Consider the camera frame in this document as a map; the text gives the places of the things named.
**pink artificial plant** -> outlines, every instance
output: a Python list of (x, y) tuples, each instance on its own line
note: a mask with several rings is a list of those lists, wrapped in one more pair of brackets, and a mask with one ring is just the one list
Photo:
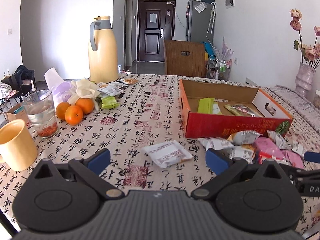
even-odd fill
[(316, 33), (316, 42), (314, 46), (306, 45), (302, 43), (301, 30), (302, 26), (300, 24), (300, 19), (302, 19), (301, 11), (297, 9), (290, 10), (292, 21), (290, 22), (290, 26), (300, 35), (300, 43), (298, 40), (294, 41), (294, 49), (301, 50), (301, 58), (302, 63), (303, 59), (305, 59), (306, 64), (308, 64), (313, 69), (316, 69), (320, 65), (320, 43), (317, 43), (317, 38), (320, 36), (320, 27), (315, 26), (314, 30)]

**yellow mug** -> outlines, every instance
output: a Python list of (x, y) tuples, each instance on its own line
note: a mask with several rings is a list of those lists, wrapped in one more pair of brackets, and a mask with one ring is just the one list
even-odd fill
[(0, 163), (7, 163), (14, 171), (23, 171), (36, 160), (36, 144), (22, 119), (0, 129), (0, 155)]

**blue gripper pad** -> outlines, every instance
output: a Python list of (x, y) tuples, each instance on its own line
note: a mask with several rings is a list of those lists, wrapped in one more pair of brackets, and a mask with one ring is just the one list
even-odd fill
[(87, 167), (89, 170), (93, 171), (98, 176), (107, 168), (110, 164), (110, 151), (108, 149), (103, 149), (98, 152), (98, 155), (89, 161)]
[(307, 162), (320, 163), (320, 153), (306, 152), (303, 158)]
[(216, 175), (223, 173), (233, 163), (232, 160), (213, 149), (208, 149), (205, 153), (205, 162)]

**cardboard box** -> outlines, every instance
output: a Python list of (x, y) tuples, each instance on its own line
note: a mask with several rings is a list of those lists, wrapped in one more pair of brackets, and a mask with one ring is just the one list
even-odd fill
[(21, 104), (17, 104), (15, 107), (11, 108), (8, 112), (6, 112), (7, 119), (9, 122), (17, 119), (22, 119), (27, 127), (29, 128), (31, 126), (31, 122), (27, 116), (27, 113), (24, 109), (22, 109), (19, 113), (14, 114), (14, 111), (21, 107)]
[[(285, 136), (293, 121), (281, 105), (258, 88), (180, 80), (179, 93), (186, 138), (227, 138), (243, 130), (255, 130), (261, 134), (271, 130)], [(222, 115), (197, 113), (199, 100), (211, 97), (228, 100), (227, 103), (218, 103)], [(224, 108), (227, 104), (244, 104), (265, 117), (235, 116)]]

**thermos lid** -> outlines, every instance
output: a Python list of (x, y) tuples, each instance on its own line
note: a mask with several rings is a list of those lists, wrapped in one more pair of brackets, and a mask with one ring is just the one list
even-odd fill
[(111, 17), (110, 16), (98, 16), (98, 17), (96, 17), (96, 18), (94, 18), (94, 20), (110, 20), (111, 19)]

